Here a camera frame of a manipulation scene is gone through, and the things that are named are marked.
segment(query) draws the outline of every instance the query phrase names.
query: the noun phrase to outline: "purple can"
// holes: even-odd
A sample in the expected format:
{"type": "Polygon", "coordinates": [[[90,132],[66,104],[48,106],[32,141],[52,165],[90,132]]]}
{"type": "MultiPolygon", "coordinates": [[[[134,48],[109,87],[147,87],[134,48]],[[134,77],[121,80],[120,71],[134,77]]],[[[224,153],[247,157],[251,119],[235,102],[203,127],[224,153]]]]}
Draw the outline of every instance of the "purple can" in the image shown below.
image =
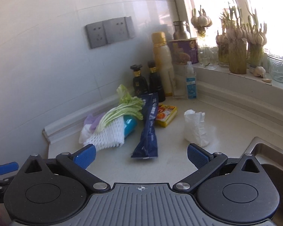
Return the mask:
{"type": "Polygon", "coordinates": [[[198,63],[197,38],[170,40],[169,48],[173,64],[186,65],[188,61],[198,63]]]}

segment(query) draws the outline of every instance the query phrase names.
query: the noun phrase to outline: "gray wall socket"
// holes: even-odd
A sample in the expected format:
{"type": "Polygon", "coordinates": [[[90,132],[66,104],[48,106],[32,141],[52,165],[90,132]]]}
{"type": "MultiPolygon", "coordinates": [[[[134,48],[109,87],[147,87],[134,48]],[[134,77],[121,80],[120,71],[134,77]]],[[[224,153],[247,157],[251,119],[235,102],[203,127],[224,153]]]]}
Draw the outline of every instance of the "gray wall socket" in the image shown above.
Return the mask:
{"type": "Polygon", "coordinates": [[[135,37],[131,17],[120,17],[86,25],[91,48],[135,37]]]}

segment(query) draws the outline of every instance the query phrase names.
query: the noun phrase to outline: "black bottle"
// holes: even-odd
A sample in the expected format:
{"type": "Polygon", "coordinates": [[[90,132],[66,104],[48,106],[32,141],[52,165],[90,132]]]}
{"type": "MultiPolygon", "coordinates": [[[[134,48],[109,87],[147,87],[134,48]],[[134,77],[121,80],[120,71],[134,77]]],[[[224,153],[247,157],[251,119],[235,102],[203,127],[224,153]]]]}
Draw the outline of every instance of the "black bottle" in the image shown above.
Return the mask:
{"type": "Polygon", "coordinates": [[[134,72],[133,88],[137,96],[149,93],[147,80],[141,75],[141,67],[141,64],[130,66],[134,72]]]}
{"type": "Polygon", "coordinates": [[[158,93],[158,101],[163,102],[166,100],[165,91],[162,87],[161,78],[159,73],[157,72],[155,61],[149,61],[148,67],[150,69],[149,75],[149,91],[150,93],[157,92],[158,93]]]}

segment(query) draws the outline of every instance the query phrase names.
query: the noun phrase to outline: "sink basin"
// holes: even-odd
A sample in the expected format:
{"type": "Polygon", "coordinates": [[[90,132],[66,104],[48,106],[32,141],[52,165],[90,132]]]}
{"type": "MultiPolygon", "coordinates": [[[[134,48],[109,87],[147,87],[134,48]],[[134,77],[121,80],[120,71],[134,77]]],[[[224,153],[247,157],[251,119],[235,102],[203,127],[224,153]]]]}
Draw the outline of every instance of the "sink basin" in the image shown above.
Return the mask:
{"type": "Polygon", "coordinates": [[[255,137],[245,153],[255,155],[280,194],[280,205],[272,221],[283,226],[283,150],[255,137]]]}

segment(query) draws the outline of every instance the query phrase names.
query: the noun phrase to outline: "gray ridged plate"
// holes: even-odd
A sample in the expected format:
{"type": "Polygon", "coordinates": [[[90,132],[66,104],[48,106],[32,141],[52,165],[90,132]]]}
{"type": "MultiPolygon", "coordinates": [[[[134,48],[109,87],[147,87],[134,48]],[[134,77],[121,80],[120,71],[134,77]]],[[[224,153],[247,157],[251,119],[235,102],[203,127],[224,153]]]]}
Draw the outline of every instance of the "gray ridged plate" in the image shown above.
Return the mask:
{"type": "MultiPolygon", "coordinates": [[[[117,183],[107,193],[94,194],[86,207],[56,226],[225,226],[203,213],[188,194],[167,184],[117,183]]],[[[257,226],[275,226],[270,220],[257,226]]]]}

